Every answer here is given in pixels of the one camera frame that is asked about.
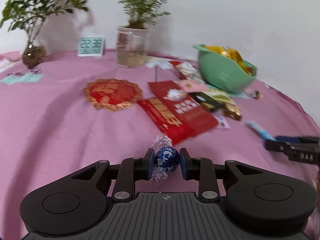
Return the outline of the person's right hand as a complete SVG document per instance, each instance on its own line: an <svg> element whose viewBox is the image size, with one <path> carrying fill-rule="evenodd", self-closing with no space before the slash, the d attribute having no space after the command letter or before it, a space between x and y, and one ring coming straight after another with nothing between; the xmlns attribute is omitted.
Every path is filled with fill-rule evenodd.
<svg viewBox="0 0 320 240"><path fill-rule="evenodd" d="M317 177L316 177L316 180L317 180L317 192L318 192L318 197L320 196L320 170L317 172Z"/></svg>

